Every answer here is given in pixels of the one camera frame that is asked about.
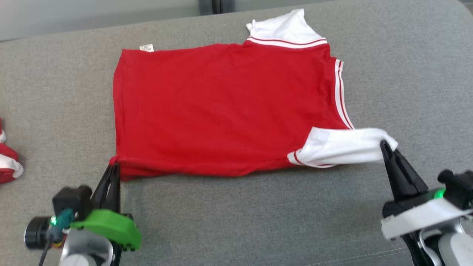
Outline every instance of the folded clothing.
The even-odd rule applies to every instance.
[[[5,132],[1,130],[0,120],[0,184],[13,181],[23,173],[23,166],[18,162],[18,154],[5,145]]]

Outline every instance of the black cable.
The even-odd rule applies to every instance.
[[[415,240],[415,235],[413,234],[414,233],[401,236],[411,253],[412,263],[414,266],[433,266],[432,260],[419,248]]]
[[[44,260],[46,259],[46,254],[48,253],[48,250],[51,247],[52,240],[53,240],[53,236],[51,235],[50,237],[48,237],[48,240],[46,241],[46,246],[43,249],[43,254],[41,255],[41,259],[39,260],[38,266],[43,266]]]

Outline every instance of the gray couch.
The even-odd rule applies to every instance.
[[[346,106],[379,127],[436,186],[473,167],[473,17],[456,0],[344,0],[304,6],[345,62]],[[95,187],[115,153],[112,77],[123,48],[242,43],[245,23],[292,8],[149,22],[0,44],[0,117],[25,166],[0,186],[0,265],[37,264],[22,234],[52,214],[63,186]],[[293,168],[242,178],[174,175],[122,185],[143,234],[122,265],[384,265],[411,263],[386,241],[392,198],[384,165]],[[466,225],[472,232],[472,226]],[[55,265],[51,251],[46,265]]]

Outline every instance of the red and white garment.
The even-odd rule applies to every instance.
[[[295,165],[382,160],[380,129],[344,104],[343,62],[304,10],[246,25],[242,44],[123,50],[114,75],[122,180],[187,173],[242,176]]]
[[[1,128],[0,119],[0,184],[13,181],[23,173],[23,166],[18,162],[18,154],[4,144],[7,137]]]

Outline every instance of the clothing label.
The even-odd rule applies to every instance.
[[[147,45],[141,45],[140,50],[146,51],[146,52],[154,52],[153,45],[152,44],[147,44]]]

